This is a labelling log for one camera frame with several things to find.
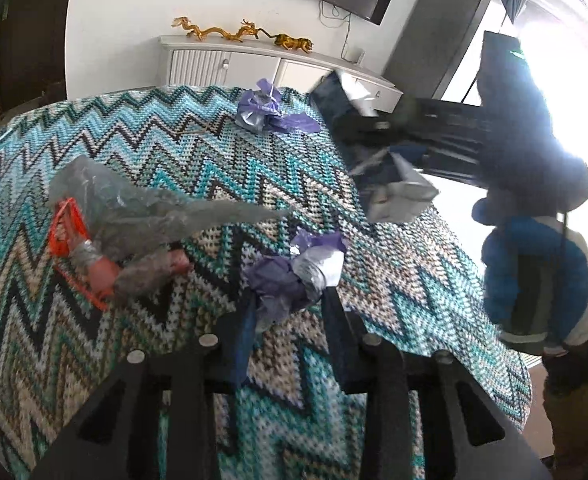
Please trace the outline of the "clear plastic red trash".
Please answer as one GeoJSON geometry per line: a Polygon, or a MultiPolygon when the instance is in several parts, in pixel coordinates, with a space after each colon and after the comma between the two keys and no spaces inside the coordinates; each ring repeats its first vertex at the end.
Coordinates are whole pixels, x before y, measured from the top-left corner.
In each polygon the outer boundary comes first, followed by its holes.
{"type": "Polygon", "coordinates": [[[171,244],[215,226],[289,214],[287,209],[139,188],[85,156],[53,178],[50,204],[54,217],[48,248],[55,259],[68,259],[73,266],[71,274],[60,274],[101,311],[111,301],[146,296],[190,273],[187,253],[171,244]]]}

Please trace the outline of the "golden dragon figurine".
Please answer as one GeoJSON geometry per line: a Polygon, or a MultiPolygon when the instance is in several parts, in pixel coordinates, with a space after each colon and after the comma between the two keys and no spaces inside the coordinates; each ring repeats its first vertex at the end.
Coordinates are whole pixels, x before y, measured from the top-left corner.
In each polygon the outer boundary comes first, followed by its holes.
{"type": "Polygon", "coordinates": [[[187,37],[194,37],[199,41],[204,41],[210,35],[219,35],[222,39],[228,41],[242,42],[245,37],[258,38],[259,30],[256,24],[246,20],[242,21],[241,26],[236,32],[228,32],[221,27],[211,26],[208,28],[200,28],[192,23],[187,16],[179,16],[172,20],[171,26],[173,28],[182,28],[187,37]]]}

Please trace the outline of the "golden tiger figurine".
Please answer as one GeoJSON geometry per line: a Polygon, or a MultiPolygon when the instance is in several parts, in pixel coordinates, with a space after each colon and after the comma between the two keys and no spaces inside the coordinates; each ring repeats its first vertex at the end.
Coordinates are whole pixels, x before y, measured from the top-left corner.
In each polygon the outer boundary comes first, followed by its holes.
{"type": "Polygon", "coordinates": [[[292,36],[288,36],[284,32],[276,35],[268,34],[264,29],[260,29],[260,31],[265,34],[268,38],[273,40],[273,44],[277,47],[280,47],[285,50],[292,50],[292,51],[301,51],[303,53],[310,54],[313,50],[313,42],[308,38],[294,38],[292,36]]]}

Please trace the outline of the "grey tall cabinet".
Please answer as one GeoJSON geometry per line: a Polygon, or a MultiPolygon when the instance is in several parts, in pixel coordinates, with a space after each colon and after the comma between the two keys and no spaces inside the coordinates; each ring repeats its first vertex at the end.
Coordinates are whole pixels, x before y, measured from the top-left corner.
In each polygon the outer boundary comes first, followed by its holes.
{"type": "Polygon", "coordinates": [[[417,98],[444,96],[492,0],[416,0],[383,77],[417,98]]]}

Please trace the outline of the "purple paper trash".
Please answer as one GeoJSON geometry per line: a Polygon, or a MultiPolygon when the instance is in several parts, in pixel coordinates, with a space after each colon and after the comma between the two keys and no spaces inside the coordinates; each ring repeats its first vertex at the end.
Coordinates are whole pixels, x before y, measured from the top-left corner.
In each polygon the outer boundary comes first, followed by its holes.
{"type": "Polygon", "coordinates": [[[256,333],[313,306],[328,287],[336,287],[349,247],[341,232],[315,235],[299,228],[288,256],[263,256],[253,263],[245,276],[257,295],[256,333]]]}
{"type": "Polygon", "coordinates": [[[237,104],[235,123],[252,133],[318,133],[321,127],[305,113],[285,114],[282,93],[266,78],[257,81],[257,90],[246,90],[237,104]]]}

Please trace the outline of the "zigzag knitted table cloth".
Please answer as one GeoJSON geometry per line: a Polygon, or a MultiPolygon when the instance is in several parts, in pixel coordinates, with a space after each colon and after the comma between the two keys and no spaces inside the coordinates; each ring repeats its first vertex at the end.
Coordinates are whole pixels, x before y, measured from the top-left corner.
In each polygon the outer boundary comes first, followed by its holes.
{"type": "Polygon", "coordinates": [[[482,310],[474,261],[436,209],[367,221],[326,132],[256,136],[235,125],[239,89],[159,88],[60,102],[0,131],[0,463],[27,478],[62,427],[129,350],[165,353],[231,310],[243,269],[283,255],[298,229],[350,240],[339,294],[401,349],[451,351],[515,426],[532,386],[482,310]],[[148,188],[288,209],[184,242],[193,273],[107,313],[69,286],[47,249],[55,174],[88,156],[148,188]]]}

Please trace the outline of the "white TV cabinet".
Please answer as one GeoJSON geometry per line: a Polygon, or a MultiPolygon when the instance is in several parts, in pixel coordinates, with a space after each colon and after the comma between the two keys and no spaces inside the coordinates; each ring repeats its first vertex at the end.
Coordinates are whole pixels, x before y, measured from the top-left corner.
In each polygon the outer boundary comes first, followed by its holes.
{"type": "Polygon", "coordinates": [[[280,49],[269,42],[241,44],[222,38],[198,41],[183,35],[161,36],[159,83],[162,86],[253,88],[261,78],[279,88],[307,93],[332,70],[341,79],[358,82],[364,99],[375,110],[390,113],[402,92],[383,77],[340,58],[280,49]]]}

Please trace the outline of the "person in blue jacket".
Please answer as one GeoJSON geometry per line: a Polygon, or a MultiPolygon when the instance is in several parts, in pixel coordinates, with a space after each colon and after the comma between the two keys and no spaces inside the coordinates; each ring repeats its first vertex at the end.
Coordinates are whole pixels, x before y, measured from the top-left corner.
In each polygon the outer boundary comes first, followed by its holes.
{"type": "Polygon", "coordinates": [[[488,32],[477,89],[490,129],[480,152],[492,230],[484,308],[509,347],[539,356],[552,476],[588,479],[588,245],[566,224],[588,198],[588,168],[562,148],[517,39],[488,32]]]}

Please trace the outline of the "dark entrance door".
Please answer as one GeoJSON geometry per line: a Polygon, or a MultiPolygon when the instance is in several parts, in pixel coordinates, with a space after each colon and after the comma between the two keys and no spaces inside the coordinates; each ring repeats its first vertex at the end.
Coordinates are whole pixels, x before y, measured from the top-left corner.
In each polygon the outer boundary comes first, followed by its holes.
{"type": "Polygon", "coordinates": [[[67,98],[69,0],[4,0],[0,5],[0,112],[67,98]]]}

